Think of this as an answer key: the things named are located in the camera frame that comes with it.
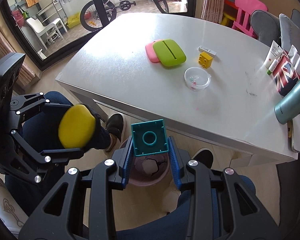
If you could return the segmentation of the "yellow crate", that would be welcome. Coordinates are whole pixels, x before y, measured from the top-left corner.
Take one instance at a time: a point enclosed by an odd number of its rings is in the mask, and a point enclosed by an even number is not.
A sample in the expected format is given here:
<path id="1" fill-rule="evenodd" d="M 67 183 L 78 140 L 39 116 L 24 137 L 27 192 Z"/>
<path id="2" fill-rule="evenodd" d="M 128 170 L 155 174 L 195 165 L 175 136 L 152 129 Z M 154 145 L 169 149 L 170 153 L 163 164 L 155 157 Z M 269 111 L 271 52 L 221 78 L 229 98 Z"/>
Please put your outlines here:
<path id="1" fill-rule="evenodd" d="M 81 23 L 81 20 L 80 20 L 80 13 L 77 12 L 71 16 L 68 17 L 67 19 L 67 26 L 69 29 L 79 25 Z"/>

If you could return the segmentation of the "person's right leg jeans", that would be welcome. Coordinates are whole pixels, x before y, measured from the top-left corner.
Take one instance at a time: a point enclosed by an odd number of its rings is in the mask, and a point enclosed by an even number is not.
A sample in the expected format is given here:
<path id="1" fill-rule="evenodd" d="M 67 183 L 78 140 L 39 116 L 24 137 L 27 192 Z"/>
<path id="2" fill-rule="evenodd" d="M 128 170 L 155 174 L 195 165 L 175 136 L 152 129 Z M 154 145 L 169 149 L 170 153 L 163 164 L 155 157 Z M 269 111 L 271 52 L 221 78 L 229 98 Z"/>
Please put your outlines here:
<path id="1" fill-rule="evenodd" d="M 191 192 L 183 191 L 172 213 L 137 228 L 117 231 L 117 239 L 185 239 L 190 199 Z"/>

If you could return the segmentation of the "person's right black shoe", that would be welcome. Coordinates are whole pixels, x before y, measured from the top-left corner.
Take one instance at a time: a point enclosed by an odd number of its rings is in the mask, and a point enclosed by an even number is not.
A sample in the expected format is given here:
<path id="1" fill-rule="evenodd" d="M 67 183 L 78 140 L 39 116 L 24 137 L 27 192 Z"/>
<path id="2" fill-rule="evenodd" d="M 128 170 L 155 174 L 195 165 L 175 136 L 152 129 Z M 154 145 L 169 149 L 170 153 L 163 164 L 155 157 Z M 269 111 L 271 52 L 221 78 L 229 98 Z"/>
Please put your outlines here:
<path id="1" fill-rule="evenodd" d="M 207 168 L 211 168 L 214 161 L 213 153 L 208 148 L 198 150 L 192 159 L 204 164 Z"/>

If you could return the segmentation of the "red children's table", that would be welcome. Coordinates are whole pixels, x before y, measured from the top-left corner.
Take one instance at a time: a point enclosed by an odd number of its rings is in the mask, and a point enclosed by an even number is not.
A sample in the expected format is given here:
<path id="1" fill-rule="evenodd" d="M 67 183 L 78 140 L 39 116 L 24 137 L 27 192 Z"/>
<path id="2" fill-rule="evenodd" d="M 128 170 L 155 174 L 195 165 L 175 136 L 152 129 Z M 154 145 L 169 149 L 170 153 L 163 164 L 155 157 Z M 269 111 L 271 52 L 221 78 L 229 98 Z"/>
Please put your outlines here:
<path id="1" fill-rule="evenodd" d="M 224 10 L 223 14 L 230 20 L 234 21 L 237 18 L 238 7 L 231 0 L 224 0 Z"/>

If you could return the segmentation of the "white bicycle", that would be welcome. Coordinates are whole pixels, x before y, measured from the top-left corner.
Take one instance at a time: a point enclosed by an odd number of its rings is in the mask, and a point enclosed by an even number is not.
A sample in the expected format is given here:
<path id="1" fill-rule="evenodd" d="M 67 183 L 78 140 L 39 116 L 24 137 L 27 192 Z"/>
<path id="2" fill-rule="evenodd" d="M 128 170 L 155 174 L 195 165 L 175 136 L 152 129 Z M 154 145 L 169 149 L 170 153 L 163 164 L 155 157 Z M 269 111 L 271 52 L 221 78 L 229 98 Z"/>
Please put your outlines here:
<path id="1" fill-rule="evenodd" d="M 133 0 L 102 0 L 109 21 L 117 17 L 117 12 L 128 11 L 136 1 Z M 157 9 L 162 14 L 168 14 L 169 7 L 166 0 L 152 0 Z M 88 2 L 80 12 L 81 25 L 88 31 L 97 31 L 101 29 L 101 18 L 97 12 L 96 5 L 93 1 Z"/>

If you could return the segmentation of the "light grey pillow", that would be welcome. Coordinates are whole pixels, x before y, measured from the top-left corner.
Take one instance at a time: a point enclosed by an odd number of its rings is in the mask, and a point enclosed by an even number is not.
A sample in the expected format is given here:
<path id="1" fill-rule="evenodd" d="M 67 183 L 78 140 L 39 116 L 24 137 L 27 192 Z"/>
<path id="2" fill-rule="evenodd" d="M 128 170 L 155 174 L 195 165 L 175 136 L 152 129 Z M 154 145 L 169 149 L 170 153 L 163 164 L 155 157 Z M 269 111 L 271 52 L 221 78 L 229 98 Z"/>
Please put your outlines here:
<path id="1" fill-rule="evenodd" d="M 281 47 L 289 52 L 293 45 L 300 55 L 300 29 L 285 14 L 279 14 Z"/>

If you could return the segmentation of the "pink silicone case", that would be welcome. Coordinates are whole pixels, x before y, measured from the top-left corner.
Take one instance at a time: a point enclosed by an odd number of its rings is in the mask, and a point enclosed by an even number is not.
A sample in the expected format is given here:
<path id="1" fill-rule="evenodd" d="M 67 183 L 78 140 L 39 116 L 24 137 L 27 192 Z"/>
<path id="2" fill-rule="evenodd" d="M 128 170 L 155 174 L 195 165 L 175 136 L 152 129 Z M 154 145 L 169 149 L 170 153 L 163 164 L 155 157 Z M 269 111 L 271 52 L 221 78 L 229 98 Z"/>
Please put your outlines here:
<path id="1" fill-rule="evenodd" d="M 157 55 L 153 49 L 153 44 L 155 44 L 155 42 L 159 42 L 159 41 L 162 41 L 162 39 L 155 40 L 145 46 L 147 57 L 148 57 L 149 61 L 151 61 L 152 63 L 160 63 L 160 60 L 157 57 Z"/>

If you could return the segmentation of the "teal toy block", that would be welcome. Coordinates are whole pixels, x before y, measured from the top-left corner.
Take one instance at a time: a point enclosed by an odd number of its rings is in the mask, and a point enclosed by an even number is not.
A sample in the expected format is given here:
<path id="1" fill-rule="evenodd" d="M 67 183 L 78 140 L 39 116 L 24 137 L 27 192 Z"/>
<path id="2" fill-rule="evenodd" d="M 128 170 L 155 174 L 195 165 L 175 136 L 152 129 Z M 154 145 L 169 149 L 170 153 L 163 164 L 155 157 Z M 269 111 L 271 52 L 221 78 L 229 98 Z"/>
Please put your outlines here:
<path id="1" fill-rule="evenodd" d="M 136 157 L 168 153 L 168 139 L 163 119 L 131 124 L 131 131 Z"/>

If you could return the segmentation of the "beige hexagonal zip pouch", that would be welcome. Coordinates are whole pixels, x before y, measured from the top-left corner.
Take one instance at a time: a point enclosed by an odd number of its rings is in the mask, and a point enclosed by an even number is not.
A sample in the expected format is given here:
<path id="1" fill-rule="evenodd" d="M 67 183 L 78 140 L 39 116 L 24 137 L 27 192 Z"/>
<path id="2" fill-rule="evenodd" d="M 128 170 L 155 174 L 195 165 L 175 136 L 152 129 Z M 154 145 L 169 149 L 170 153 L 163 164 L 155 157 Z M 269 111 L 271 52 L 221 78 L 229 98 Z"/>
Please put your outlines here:
<path id="1" fill-rule="evenodd" d="M 136 159 L 135 168 L 142 175 L 151 177 L 159 172 L 161 164 L 163 162 L 155 158 L 142 157 Z"/>

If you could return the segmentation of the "person's left leg jeans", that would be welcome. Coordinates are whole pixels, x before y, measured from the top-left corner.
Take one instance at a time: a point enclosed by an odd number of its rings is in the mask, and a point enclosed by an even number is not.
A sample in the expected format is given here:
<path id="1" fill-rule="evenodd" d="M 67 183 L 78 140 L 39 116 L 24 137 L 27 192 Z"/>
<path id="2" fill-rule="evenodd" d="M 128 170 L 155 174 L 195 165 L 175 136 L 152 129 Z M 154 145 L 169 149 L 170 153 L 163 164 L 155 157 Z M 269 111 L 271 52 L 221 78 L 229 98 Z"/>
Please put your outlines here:
<path id="1" fill-rule="evenodd" d="M 58 139 L 58 126 L 61 119 L 62 116 L 58 114 L 39 113 L 25 122 L 21 132 L 22 137 L 37 152 L 61 149 L 63 146 Z M 95 134 L 92 147 L 97 150 L 105 150 L 110 145 L 110 135 L 106 131 L 106 127 L 99 125 L 98 128 L 100 131 Z M 24 182 L 7 174 L 5 185 L 21 209 L 27 216 L 30 216 L 64 172 L 64 167 L 51 169 L 47 178 L 39 185 Z"/>

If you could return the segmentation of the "person's leg jeans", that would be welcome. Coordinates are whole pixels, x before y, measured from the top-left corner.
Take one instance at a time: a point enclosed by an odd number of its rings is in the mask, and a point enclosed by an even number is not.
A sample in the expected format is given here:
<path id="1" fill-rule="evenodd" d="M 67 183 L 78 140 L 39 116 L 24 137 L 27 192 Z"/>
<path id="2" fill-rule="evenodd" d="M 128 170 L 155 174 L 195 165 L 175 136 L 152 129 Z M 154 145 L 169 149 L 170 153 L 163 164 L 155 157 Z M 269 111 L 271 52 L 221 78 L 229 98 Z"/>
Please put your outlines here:
<path id="1" fill-rule="evenodd" d="M 117 239 L 185 239 L 190 199 L 191 192 L 183 191 L 172 213 L 137 228 L 117 231 Z"/>
<path id="2" fill-rule="evenodd" d="M 58 126 L 61 119 L 62 116 L 58 114 L 39 113 L 25 122 L 21 132 L 22 137 L 37 152 L 61 149 L 63 146 L 58 139 Z M 105 150 L 110 145 L 110 135 L 106 131 L 106 127 L 99 125 L 98 128 L 100 131 L 95 134 L 92 147 L 97 150 Z M 7 174 L 5 185 L 21 209 L 27 216 L 30 216 L 64 172 L 64 167 L 51 169 L 47 178 L 39 185 L 24 182 Z"/>

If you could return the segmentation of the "yellow children's stool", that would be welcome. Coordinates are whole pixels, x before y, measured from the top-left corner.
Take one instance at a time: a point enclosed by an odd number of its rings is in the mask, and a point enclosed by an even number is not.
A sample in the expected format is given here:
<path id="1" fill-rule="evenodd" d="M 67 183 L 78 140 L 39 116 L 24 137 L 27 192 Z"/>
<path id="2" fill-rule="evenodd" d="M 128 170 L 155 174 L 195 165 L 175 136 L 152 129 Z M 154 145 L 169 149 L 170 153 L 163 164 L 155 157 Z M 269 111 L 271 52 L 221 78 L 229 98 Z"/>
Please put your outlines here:
<path id="1" fill-rule="evenodd" d="M 236 20 L 236 16 L 230 15 L 224 11 L 221 25 L 231 28 L 235 20 Z"/>

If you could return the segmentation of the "teal thermos bottle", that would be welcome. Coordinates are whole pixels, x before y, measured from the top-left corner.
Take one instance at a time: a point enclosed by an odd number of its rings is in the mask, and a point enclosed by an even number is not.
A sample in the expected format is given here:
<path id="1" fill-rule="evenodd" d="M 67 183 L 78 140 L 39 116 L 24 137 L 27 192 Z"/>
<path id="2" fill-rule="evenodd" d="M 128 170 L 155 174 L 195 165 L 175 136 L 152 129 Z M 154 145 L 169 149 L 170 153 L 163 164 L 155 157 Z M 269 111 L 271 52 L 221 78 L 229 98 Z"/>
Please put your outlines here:
<path id="1" fill-rule="evenodd" d="M 300 114 L 300 80 L 291 91 L 275 105 L 274 112 L 278 122 L 283 125 Z"/>

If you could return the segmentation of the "small white rectangular box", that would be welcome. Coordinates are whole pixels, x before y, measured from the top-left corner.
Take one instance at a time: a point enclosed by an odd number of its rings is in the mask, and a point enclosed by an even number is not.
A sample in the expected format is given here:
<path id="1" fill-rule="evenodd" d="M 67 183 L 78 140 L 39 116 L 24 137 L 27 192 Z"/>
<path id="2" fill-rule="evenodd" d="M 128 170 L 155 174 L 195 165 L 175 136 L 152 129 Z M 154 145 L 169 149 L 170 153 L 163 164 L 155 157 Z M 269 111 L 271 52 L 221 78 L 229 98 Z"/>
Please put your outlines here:
<path id="1" fill-rule="evenodd" d="M 203 46 L 199 46 L 198 50 L 201 52 L 206 52 L 207 54 L 209 54 L 211 57 L 215 57 L 217 55 L 217 53 L 211 49 L 208 49 L 206 47 Z"/>

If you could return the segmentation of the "pink patterned curtain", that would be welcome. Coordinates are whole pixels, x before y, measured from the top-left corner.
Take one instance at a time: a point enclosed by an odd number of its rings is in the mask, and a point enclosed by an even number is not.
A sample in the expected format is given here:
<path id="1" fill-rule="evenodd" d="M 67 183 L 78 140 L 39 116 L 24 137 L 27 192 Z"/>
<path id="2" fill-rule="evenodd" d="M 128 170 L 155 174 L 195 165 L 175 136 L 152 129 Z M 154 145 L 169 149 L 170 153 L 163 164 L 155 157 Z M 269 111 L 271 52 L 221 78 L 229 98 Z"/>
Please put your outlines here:
<path id="1" fill-rule="evenodd" d="M 203 0 L 202 20 L 220 24 L 223 18 L 224 0 Z"/>

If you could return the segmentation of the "yellow toy block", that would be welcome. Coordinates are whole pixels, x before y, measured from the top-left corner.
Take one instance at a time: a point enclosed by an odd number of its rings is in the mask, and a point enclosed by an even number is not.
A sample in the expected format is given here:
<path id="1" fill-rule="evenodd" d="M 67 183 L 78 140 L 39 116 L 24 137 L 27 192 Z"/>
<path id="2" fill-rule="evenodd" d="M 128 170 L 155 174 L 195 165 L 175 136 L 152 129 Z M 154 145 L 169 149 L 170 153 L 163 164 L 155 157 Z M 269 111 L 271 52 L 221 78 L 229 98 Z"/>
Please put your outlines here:
<path id="1" fill-rule="evenodd" d="M 205 69 L 210 68 L 213 62 L 213 57 L 206 52 L 201 52 L 198 58 L 198 63 Z"/>

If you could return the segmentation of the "green silicone case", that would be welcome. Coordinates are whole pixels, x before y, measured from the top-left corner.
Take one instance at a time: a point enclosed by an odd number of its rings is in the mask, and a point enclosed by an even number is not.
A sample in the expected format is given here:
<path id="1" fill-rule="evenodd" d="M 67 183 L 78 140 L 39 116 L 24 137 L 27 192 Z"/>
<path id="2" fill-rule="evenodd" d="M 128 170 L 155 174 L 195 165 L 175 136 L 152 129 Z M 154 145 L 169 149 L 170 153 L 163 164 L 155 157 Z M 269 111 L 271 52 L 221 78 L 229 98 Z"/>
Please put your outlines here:
<path id="1" fill-rule="evenodd" d="M 153 43 L 154 52 L 165 67 L 174 67 L 186 61 L 186 55 L 172 39 L 164 39 Z"/>

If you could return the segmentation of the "pink children's chair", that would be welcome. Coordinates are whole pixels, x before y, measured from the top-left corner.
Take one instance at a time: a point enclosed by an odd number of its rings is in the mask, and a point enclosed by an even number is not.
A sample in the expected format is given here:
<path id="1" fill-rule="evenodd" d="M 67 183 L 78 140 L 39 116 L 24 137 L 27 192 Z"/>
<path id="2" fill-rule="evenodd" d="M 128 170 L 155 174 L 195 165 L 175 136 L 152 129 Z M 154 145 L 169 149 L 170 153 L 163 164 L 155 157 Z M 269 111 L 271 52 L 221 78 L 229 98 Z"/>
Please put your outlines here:
<path id="1" fill-rule="evenodd" d="M 252 38 L 257 38 L 251 26 L 250 18 L 256 10 L 268 11 L 267 6 L 259 0 L 235 0 L 235 6 L 238 7 L 238 12 L 232 29 L 239 30 Z"/>

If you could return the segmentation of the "white coffee table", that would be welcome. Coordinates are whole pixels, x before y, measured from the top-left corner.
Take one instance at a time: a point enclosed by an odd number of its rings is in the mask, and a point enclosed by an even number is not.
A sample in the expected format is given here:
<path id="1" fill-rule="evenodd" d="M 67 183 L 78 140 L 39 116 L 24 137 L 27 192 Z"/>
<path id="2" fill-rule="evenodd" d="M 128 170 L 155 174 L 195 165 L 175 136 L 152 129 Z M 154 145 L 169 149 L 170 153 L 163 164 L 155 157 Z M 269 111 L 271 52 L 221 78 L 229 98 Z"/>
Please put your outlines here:
<path id="1" fill-rule="evenodd" d="M 149 61 L 145 46 L 172 39 L 186 55 L 165 67 Z M 217 53 L 210 68 L 198 63 L 199 46 Z M 56 80 L 79 100 L 89 98 L 141 120 L 163 119 L 186 136 L 241 152 L 293 161 L 287 126 L 274 106 L 281 96 L 262 64 L 269 48 L 238 31 L 186 16 L 128 13 L 93 36 Z M 190 90 L 188 68 L 211 75 L 207 88 Z"/>

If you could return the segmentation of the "purple trash bin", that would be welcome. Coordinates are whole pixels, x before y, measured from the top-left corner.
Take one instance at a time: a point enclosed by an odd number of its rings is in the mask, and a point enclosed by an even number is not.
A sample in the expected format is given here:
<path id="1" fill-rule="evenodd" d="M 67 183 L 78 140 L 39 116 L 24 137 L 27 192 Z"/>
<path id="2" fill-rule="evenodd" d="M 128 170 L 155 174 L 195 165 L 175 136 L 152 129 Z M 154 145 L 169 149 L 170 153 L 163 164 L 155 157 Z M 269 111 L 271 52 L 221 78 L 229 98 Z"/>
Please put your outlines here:
<path id="1" fill-rule="evenodd" d="M 169 168 L 167 154 L 134 158 L 129 183 L 138 187 L 153 186 L 164 179 Z"/>

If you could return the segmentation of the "clear round container pink piece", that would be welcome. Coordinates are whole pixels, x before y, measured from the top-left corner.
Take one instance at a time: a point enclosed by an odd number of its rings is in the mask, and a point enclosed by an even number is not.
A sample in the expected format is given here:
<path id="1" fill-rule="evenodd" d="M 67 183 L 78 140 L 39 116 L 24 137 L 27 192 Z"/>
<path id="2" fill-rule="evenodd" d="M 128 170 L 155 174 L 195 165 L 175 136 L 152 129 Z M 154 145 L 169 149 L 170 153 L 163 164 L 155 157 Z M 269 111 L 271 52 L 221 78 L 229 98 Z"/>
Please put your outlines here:
<path id="1" fill-rule="evenodd" d="M 203 68 L 191 67 L 185 70 L 184 80 L 190 90 L 199 92 L 209 86 L 211 75 Z"/>

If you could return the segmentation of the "person's black shoe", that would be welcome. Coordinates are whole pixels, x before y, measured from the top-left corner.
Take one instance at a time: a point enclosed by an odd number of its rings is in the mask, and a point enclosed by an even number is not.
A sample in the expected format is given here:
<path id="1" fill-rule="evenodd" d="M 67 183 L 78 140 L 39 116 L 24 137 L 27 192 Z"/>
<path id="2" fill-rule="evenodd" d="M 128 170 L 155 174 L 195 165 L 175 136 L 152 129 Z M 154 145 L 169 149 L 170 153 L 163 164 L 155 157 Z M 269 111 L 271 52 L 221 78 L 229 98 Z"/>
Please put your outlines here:
<path id="1" fill-rule="evenodd" d="M 126 130 L 126 118 L 122 113 L 115 113 L 110 116 L 106 123 L 106 131 L 110 135 L 110 145 L 104 150 L 106 153 L 111 153 L 115 150 L 117 142 L 121 142 Z"/>
<path id="2" fill-rule="evenodd" d="M 214 161 L 213 153 L 208 148 L 198 150 L 192 159 L 204 164 L 207 168 L 211 168 Z"/>

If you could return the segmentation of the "white cream tube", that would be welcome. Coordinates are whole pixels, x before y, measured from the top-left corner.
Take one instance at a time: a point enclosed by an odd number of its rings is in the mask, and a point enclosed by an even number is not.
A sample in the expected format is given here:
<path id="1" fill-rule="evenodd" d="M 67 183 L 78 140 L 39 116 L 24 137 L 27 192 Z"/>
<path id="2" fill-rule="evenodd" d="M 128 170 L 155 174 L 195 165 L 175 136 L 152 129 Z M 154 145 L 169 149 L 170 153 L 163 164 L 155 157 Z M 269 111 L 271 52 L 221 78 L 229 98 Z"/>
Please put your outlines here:
<path id="1" fill-rule="evenodd" d="M 263 63 L 263 66 L 268 69 L 272 64 L 272 62 L 275 59 L 278 59 L 282 53 L 283 53 L 283 49 L 277 44 L 277 42 L 273 40 L 270 46 L 270 50 L 268 51 L 266 59 Z"/>

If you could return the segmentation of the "person's left black shoe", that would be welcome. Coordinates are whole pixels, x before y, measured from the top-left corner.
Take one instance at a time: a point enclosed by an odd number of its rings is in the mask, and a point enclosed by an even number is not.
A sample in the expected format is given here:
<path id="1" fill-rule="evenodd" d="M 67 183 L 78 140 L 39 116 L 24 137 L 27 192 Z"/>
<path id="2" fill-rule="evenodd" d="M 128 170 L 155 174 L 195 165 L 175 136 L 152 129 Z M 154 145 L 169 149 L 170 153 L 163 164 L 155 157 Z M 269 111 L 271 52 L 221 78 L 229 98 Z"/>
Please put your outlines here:
<path id="1" fill-rule="evenodd" d="M 111 153 L 115 150 L 117 142 L 121 142 L 126 130 L 126 118 L 122 113 L 115 113 L 110 116 L 106 123 L 106 131 L 110 135 L 110 145 L 104 150 L 106 153 Z"/>

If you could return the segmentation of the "union jack tissue box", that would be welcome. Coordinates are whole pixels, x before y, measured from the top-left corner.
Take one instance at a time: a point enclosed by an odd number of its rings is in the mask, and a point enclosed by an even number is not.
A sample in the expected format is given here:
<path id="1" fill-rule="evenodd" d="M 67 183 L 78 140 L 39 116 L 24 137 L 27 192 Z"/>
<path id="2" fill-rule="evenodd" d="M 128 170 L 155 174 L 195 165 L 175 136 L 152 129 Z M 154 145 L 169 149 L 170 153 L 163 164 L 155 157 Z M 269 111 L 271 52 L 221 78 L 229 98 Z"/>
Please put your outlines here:
<path id="1" fill-rule="evenodd" d="M 273 71 L 273 78 L 281 96 L 286 96 L 300 80 L 300 55 L 293 45 L 288 54 L 282 54 Z"/>

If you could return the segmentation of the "black sliding door frame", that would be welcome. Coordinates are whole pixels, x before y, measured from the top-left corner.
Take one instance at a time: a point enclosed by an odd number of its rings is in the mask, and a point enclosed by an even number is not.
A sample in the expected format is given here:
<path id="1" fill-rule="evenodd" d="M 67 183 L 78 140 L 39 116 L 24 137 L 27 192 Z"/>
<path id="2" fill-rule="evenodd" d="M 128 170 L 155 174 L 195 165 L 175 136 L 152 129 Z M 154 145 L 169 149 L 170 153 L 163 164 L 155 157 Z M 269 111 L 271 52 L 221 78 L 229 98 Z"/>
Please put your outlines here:
<path id="1" fill-rule="evenodd" d="M 3 0 L 2 16 L 19 46 L 46 70 L 130 12 L 194 16 L 196 0 Z"/>

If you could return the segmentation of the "small white green-capped bottle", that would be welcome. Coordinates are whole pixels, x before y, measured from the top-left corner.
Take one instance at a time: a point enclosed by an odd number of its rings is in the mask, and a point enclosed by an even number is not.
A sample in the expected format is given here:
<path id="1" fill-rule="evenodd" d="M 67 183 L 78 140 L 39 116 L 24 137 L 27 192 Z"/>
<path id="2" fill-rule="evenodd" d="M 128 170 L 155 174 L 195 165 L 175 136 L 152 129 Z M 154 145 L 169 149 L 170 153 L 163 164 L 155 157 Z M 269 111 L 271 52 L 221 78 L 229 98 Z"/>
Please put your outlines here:
<path id="1" fill-rule="evenodd" d="M 271 75 L 278 64 L 279 64 L 279 59 L 274 59 L 267 70 L 267 74 Z"/>

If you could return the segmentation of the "white plastic chair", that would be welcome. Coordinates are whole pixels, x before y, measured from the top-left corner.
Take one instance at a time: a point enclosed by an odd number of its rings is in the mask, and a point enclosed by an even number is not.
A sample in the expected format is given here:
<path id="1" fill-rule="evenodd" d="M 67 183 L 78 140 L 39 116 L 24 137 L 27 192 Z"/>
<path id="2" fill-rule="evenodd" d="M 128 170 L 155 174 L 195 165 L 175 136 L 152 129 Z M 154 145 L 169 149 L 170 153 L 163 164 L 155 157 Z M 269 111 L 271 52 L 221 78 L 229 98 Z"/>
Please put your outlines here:
<path id="1" fill-rule="evenodd" d="M 54 30 L 58 33 L 60 38 L 63 39 L 63 36 L 57 27 L 57 24 L 59 24 L 59 23 L 62 25 L 64 31 L 66 33 L 68 32 L 65 24 L 63 23 L 63 21 L 60 18 L 55 19 L 54 21 L 52 21 L 51 23 L 49 23 L 46 26 L 43 26 L 42 22 L 40 22 L 39 19 L 34 19 L 32 17 L 27 18 L 26 22 L 32 28 L 32 30 L 35 32 L 36 36 L 39 38 L 39 40 L 40 40 L 41 44 L 43 45 L 43 47 L 45 48 L 45 50 L 47 50 L 47 46 L 45 45 L 45 42 L 42 40 L 42 36 L 44 34 L 47 34 L 47 32 L 50 30 Z"/>

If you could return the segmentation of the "yellow round zip case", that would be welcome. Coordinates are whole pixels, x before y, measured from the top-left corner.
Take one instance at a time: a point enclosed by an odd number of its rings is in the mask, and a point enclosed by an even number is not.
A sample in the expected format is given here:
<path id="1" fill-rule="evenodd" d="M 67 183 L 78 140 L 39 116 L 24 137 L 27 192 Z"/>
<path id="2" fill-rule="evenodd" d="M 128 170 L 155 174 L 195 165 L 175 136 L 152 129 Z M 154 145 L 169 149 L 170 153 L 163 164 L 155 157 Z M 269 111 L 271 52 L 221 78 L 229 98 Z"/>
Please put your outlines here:
<path id="1" fill-rule="evenodd" d="M 70 107 L 63 115 L 58 137 L 64 148 L 83 148 L 93 137 L 96 118 L 82 104 Z"/>

